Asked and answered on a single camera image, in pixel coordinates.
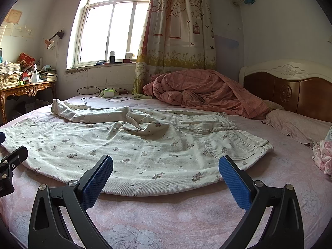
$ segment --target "carved desk edge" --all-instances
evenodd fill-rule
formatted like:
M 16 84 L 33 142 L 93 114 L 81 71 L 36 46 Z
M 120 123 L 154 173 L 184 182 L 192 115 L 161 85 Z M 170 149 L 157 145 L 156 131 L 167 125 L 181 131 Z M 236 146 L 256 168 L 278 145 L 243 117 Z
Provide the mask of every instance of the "carved desk edge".
M 55 88 L 56 81 L 45 81 L 40 83 L 31 83 L 21 86 L 15 86 L 8 89 L 0 90 L 0 105 L 1 105 L 1 114 L 3 124 L 7 123 L 7 116 L 5 111 L 5 103 L 6 98 L 8 96 L 21 96 L 21 95 L 28 95 L 28 96 L 35 96 L 38 91 L 45 90 L 47 88 L 52 89 L 53 99 L 56 98 L 56 88 Z

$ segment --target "metal screw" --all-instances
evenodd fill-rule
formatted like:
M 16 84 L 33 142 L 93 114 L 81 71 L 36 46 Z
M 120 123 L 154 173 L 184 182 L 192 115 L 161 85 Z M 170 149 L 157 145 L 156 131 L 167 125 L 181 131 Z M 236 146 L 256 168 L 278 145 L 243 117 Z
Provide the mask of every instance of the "metal screw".
M 287 188 L 288 190 L 293 190 L 293 189 L 294 189 L 294 186 L 291 185 L 291 184 L 287 184 L 287 185 L 286 185 L 286 188 Z
M 77 180 L 72 179 L 68 184 L 69 186 L 75 186 L 77 184 Z
M 42 184 L 41 186 L 39 186 L 39 190 L 44 190 L 46 188 L 46 184 Z
M 257 187 L 262 187 L 262 186 L 264 185 L 264 182 L 262 182 L 262 181 L 260 181 L 260 180 L 257 180 L 257 181 L 255 181 L 255 185 L 256 185 Z

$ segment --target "wooden headboard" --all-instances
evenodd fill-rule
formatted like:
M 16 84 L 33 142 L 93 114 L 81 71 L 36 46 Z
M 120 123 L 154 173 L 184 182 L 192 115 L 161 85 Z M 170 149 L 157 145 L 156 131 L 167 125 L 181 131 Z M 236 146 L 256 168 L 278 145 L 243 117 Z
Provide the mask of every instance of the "wooden headboard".
M 285 110 L 332 122 L 332 68 L 304 60 L 274 60 L 243 67 L 239 83 Z

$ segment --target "stack of papers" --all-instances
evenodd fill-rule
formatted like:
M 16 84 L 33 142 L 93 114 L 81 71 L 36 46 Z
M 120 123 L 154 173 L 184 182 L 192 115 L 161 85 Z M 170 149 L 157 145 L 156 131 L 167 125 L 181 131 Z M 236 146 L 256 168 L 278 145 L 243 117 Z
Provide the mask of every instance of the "stack of papers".
M 43 72 L 40 74 L 40 79 L 44 79 L 46 81 L 57 81 L 58 75 L 53 72 Z
M 19 85 L 20 64 L 0 64 L 0 90 Z

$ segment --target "bottle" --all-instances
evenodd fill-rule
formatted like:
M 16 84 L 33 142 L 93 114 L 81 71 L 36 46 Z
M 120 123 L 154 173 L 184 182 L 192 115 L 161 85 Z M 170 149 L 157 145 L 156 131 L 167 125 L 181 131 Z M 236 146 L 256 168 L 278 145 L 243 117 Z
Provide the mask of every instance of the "bottle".
M 31 77 L 31 82 L 32 83 L 37 83 L 38 82 L 38 73 L 37 73 L 37 65 L 34 65 L 34 72 L 32 73 Z

